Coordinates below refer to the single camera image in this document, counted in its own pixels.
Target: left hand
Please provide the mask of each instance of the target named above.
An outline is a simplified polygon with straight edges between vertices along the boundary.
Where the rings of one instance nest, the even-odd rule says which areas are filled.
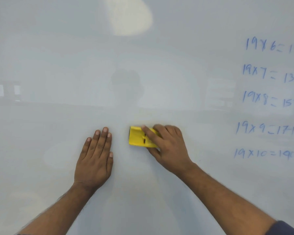
[[[113,153],[110,152],[112,134],[104,127],[96,130],[93,138],[87,138],[76,164],[74,185],[94,193],[110,177]]]

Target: forearm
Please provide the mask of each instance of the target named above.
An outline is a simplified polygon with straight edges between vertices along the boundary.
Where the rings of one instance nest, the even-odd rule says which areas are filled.
[[[203,202],[227,235],[264,235],[275,222],[197,165],[179,177]]]
[[[74,184],[54,205],[36,217],[19,234],[65,235],[92,194]]]

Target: dark sleeve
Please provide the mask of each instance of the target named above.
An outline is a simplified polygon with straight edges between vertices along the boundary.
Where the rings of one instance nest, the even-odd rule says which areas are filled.
[[[294,228],[283,221],[278,221],[271,226],[266,235],[294,235]]]

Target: right hand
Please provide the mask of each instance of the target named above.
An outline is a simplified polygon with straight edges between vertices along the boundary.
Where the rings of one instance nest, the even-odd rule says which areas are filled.
[[[177,176],[181,176],[194,166],[188,156],[182,132],[178,127],[156,124],[153,128],[161,134],[162,138],[145,125],[142,126],[147,137],[160,149],[159,151],[156,148],[147,148],[157,162]]]

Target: hand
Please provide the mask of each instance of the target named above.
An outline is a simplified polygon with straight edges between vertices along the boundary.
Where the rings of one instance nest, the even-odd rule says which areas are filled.
[[[142,126],[142,130],[147,137],[160,148],[147,148],[151,155],[168,171],[180,176],[194,163],[188,156],[181,130],[176,126],[156,124],[153,127],[157,130],[161,137],[156,135],[146,126]]]
[[[110,177],[113,153],[110,152],[112,134],[104,127],[102,134],[96,130],[93,138],[87,138],[76,164],[74,185],[94,193]]]

